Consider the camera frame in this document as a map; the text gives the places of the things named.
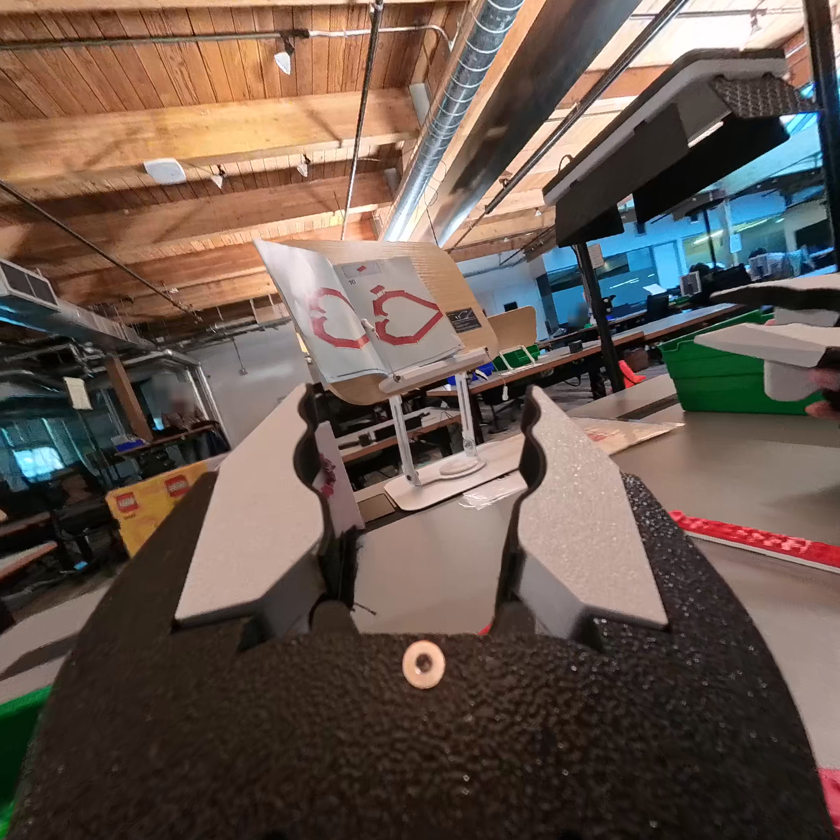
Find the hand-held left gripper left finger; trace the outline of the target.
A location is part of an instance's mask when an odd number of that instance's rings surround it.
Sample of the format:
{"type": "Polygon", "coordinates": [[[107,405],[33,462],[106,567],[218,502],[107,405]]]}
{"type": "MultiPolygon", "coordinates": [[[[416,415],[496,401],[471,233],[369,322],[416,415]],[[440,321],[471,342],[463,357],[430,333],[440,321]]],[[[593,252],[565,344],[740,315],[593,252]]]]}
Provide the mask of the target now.
{"type": "Polygon", "coordinates": [[[353,609],[360,535],[336,438],[299,385],[218,467],[175,623],[305,633],[322,603],[353,609]]]}

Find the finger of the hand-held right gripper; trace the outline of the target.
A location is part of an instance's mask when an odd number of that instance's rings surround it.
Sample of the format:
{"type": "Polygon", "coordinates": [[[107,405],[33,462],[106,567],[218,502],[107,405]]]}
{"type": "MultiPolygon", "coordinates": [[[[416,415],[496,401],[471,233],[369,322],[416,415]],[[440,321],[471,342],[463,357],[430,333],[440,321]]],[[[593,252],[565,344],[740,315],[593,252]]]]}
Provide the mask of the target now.
{"type": "Polygon", "coordinates": [[[838,371],[838,327],[740,322],[704,332],[695,344],[761,360],[764,392],[776,402],[799,402],[817,393],[813,371],[838,371]]]}
{"type": "Polygon", "coordinates": [[[837,325],[839,275],[806,275],[753,282],[714,291],[710,300],[752,308],[772,307],[785,323],[837,325]]]}

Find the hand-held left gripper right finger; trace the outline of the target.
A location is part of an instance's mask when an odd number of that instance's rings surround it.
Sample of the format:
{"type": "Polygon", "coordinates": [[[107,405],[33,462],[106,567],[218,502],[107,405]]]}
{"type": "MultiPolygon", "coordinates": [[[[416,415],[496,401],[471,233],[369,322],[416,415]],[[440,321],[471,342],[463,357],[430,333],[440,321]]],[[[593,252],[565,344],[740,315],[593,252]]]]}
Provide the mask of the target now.
{"type": "Polygon", "coordinates": [[[496,596],[549,637],[582,640],[595,620],[666,631],[669,619],[623,475],[543,389],[521,415],[519,474],[496,596]]]}

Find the red lego heart frame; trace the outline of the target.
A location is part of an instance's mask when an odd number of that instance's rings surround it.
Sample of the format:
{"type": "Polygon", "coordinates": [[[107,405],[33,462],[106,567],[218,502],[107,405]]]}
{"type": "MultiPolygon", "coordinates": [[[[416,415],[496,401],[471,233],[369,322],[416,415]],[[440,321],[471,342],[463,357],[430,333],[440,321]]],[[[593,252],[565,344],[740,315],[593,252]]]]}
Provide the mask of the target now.
{"type": "Polygon", "coordinates": [[[780,667],[810,740],[838,836],[839,549],[672,511],[707,550],[780,667]]]}

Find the instruction booklet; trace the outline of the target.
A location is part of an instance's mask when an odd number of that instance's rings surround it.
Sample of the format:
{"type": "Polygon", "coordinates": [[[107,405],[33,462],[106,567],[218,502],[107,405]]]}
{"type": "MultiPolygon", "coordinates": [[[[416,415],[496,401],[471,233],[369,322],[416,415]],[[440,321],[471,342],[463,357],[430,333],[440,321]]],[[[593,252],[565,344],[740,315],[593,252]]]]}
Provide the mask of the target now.
{"type": "Polygon", "coordinates": [[[327,383],[401,375],[465,348],[407,256],[336,263],[304,248],[255,246],[327,383]]]}

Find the lego set box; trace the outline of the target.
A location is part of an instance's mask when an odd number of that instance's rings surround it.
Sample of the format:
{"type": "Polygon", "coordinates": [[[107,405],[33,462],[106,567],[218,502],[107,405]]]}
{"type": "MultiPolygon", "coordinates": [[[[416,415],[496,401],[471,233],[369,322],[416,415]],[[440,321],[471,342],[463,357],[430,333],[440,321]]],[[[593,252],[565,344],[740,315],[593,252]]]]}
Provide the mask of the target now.
{"type": "MultiPolygon", "coordinates": [[[[340,456],[338,442],[329,423],[318,426],[316,439],[321,458],[316,488],[328,504],[333,523],[342,533],[351,527],[364,526],[360,504],[340,456]]],[[[217,471],[226,454],[195,463],[159,469],[151,478],[111,490],[106,496],[108,508],[119,526],[120,537],[129,557],[147,542],[178,502],[207,472],[217,471]]]]}

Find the green plastic bin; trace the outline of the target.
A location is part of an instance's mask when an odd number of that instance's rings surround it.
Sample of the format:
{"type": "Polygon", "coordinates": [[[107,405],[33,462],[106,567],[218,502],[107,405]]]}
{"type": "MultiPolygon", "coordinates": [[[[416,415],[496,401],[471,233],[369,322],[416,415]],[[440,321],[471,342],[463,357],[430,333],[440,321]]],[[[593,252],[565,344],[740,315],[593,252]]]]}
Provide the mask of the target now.
{"type": "Polygon", "coordinates": [[[661,343],[658,350],[675,385],[679,403],[687,412],[805,415],[805,409],[823,399],[816,392],[797,402],[768,397],[763,387],[763,362],[697,344],[695,339],[740,323],[765,324],[770,311],[753,310],[735,318],[661,343]]]}
{"type": "Polygon", "coordinates": [[[18,775],[50,691],[51,686],[46,686],[1,705],[2,835],[7,830],[14,808],[18,775]]]}

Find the leaflet in clear sleeve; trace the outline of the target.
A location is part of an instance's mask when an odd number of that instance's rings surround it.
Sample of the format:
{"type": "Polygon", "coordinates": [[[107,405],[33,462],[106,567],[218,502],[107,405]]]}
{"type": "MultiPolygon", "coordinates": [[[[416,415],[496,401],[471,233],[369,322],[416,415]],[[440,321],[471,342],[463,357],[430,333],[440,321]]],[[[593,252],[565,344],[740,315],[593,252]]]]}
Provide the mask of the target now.
{"type": "MultiPolygon", "coordinates": [[[[669,434],[682,428],[682,422],[620,421],[576,417],[574,422],[587,437],[605,454],[614,456],[624,450],[669,434]]],[[[526,488],[525,479],[518,470],[498,477],[485,485],[462,493],[457,498],[462,508],[481,510],[514,496],[526,488]]]]}

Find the black vertical pole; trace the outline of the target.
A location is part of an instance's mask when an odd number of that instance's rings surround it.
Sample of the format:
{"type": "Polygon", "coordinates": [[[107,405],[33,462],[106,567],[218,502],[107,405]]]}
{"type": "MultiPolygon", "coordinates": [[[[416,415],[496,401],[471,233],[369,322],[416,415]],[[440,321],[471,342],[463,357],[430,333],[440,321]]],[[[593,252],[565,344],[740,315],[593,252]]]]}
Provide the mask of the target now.
{"type": "Polygon", "coordinates": [[[826,208],[832,230],[835,264],[839,266],[839,94],[829,1],[802,1],[805,37],[810,50],[817,128],[822,151],[826,208]]]}

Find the long office desk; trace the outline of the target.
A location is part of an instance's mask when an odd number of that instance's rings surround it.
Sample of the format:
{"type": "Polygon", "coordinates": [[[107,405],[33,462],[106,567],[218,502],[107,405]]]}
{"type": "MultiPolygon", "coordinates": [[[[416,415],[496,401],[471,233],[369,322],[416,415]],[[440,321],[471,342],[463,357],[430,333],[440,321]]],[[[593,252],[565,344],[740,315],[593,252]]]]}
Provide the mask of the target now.
{"type": "MultiPolygon", "coordinates": [[[[739,304],[719,303],[717,305],[700,308],[698,310],[681,312],[645,324],[636,329],[618,333],[613,339],[616,351],[625,351],[636,347],[649,347],[668,341],[681,333],[691,333],[704,326],[735,317],[737,313],[745,311],[739,304]]],[[[526,364],[512,370],[494,372],[487,378],[479,378],[469,383],[469,397],[471,400],[488,391],[501,391],[506,385],[524,382],[533,377],[551,373],[558,369],[566,369],[570,365],[578,364],[595,357],[602,357],[602,346],[599,340],[584,342],[582,349],[572,352],[568,347],[541,353],[534,363],[526,364]]]]}

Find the studio light on stand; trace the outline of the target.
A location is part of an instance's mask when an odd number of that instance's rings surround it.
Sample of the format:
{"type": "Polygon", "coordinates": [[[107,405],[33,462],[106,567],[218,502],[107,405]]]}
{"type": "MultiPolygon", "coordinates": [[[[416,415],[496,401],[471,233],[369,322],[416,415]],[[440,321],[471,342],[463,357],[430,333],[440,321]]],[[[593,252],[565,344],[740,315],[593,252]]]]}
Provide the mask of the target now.
{"type": "Polygon", "coordinates": [[[788,80],[781,49],[696,49],[648,85],[543,190],[556,245],[623,231],[669,213],[785,143],[784,118],[819,113],[788,80]]]}

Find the grey ceiling air unit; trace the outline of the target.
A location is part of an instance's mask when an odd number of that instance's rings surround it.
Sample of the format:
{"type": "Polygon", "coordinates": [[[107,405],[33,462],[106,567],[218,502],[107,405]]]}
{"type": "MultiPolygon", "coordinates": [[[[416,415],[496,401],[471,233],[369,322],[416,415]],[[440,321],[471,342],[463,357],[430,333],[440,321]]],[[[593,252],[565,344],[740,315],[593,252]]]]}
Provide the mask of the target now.
{"type": "Polygon", "coordinates": [[[57,296],[39,273],[1,261],[1,321],[110,351],[152,350],[152,342],[119,321],[57,296]]]}

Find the silver spiral duct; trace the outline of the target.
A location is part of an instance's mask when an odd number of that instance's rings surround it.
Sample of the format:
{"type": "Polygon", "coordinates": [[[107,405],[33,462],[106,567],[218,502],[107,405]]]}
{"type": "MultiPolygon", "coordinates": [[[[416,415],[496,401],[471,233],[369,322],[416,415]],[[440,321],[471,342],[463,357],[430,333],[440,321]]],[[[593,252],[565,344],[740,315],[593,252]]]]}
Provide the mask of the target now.
{"type": "Polygon", "coordinates": [[[444,159],[523,1],[475,1],[465,10],[444,78],[432,99],[384,227],[385,242],[406,241],[415,211],[444,159]]]}

